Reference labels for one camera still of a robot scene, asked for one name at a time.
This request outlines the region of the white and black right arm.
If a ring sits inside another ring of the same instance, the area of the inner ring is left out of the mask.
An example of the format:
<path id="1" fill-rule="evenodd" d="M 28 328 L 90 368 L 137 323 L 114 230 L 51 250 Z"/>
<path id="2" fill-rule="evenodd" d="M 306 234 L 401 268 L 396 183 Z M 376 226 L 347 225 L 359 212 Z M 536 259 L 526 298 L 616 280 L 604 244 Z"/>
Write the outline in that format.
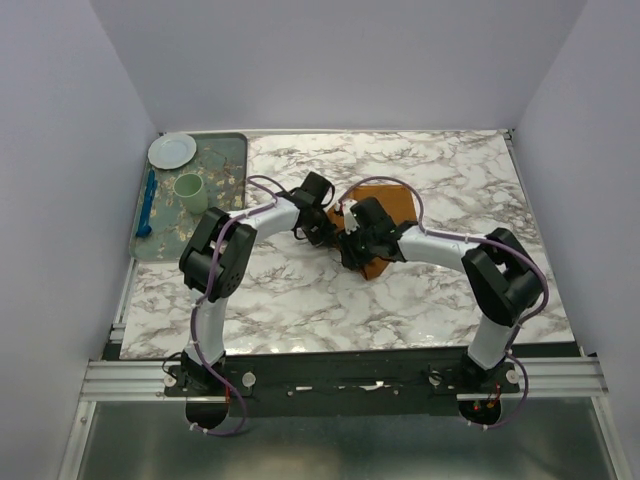
<path id="1" fill-rule="evenodd" d="M 524 312 L 548 297 L 548 284 L 516 236 L 497 228 L 485 236 L 423 231 L 412 221 L 396 226 L 358 227 L 337 234 L 341 261 L 360 270 L 375 259 L 421 262 L 467 276 L 482 316 L 461 359 L 460 379 L 480 392 L 496 380 Z"/>

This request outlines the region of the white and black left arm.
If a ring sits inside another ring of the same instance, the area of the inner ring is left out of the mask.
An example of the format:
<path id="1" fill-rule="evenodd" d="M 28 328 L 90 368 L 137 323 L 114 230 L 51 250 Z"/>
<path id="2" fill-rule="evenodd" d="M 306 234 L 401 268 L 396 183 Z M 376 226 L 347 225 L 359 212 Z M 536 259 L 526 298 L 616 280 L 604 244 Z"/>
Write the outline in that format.
<path id="1" fill-rule="evenodd" d="M 215 363 L 225 354 L 227 303 L 245 276 L 256 244 L 276 234 L 302 232 L 312 245 L 328 245 L 335 227 L 325 211 L 325 198 L 333 193 L 332 187 L 297 187 L 249 209 L 205 212 L 179 260 L 194 300 L 185 355 L 194 363 L 187 382 L 197 393 L 209 395 L 221 385 L 222 372 Z"/>

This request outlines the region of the orange-brown cloth napkin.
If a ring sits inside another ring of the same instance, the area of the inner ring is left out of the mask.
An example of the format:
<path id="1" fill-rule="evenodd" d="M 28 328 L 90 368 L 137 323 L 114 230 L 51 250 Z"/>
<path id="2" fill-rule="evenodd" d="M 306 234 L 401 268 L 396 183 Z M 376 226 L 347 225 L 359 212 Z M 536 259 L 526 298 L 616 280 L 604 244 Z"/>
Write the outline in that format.
<path id="1" fill-rule="evenodd" d="M 367 197 L 375 197 L 386 212 L 392 217 L 396 229 L 402 234 L 417 224 L 416 210 L 412 194 L 408 188 L 399 185 L 360 185 L 351 191 L 345 199 L 332 205 L 327 215 L 336 226 L 336 248 L 339 250 L 339 233 L 354 232 L 354 223 L 350 215 L 350 207 L 357 201 Z M 359 273 L 365 280 L 373 280 L 384 272 L 393 262 L 375 259 L 362 270 L 350 270 Z"/>

